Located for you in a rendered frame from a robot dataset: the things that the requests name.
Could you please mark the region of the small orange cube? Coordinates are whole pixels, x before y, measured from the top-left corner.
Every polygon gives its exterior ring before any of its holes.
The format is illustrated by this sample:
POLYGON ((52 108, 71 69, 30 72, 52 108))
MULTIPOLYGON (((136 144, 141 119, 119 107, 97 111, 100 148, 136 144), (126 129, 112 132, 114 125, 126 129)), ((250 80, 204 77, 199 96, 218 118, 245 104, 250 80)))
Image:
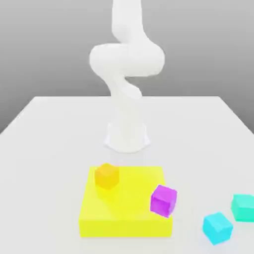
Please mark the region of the small orange cube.
POLYGON ((104 189, 111 189, 119 183, 120 169, 109 163, 104 163, 95 170, 95 184, 104 189))

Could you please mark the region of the small purple cube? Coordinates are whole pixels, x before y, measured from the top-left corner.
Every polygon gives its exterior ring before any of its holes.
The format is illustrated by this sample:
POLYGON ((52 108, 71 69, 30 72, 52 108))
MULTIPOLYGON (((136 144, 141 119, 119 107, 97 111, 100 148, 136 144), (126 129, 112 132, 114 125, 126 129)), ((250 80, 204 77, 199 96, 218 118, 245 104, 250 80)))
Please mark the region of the small purple cube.
POLYGON ((169 187, 158 185, 151 195, 150 211, 169 218, 177 201, 177 191, 169 187))

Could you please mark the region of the small cyan cube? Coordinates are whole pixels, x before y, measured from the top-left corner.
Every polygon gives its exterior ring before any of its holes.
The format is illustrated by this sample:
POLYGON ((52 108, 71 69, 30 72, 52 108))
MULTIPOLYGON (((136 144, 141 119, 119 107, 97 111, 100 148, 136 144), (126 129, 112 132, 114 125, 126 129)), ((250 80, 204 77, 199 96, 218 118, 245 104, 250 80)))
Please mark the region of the small cyan cube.
POLYGON ((233 224, 224 214, 217 212, 204 217, 202 231, 213 245, 217 245, 230 239, 233 224))

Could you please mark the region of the small teal cube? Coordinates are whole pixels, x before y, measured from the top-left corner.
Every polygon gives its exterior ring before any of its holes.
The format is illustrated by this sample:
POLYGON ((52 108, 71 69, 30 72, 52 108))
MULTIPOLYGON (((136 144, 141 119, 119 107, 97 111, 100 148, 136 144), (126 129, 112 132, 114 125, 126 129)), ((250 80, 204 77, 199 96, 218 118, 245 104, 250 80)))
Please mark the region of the small teal cube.
POLYGON ((234 194, 231 210, 236 221, 254 222, 254 196, 251 194, 234 194))

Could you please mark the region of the large yellow box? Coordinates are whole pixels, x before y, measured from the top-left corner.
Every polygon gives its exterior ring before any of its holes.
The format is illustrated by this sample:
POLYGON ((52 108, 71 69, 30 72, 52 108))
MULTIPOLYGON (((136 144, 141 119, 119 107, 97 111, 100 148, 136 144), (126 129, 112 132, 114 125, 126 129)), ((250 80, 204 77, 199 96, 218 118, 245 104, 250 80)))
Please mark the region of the large yellow box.
POLYGON ((164 185, 162 167, 122 166, 110 190, 95 184, 90 167, 79 215, 81 237, 170 237, 173 218, 150 211, 151 195, 164 185))

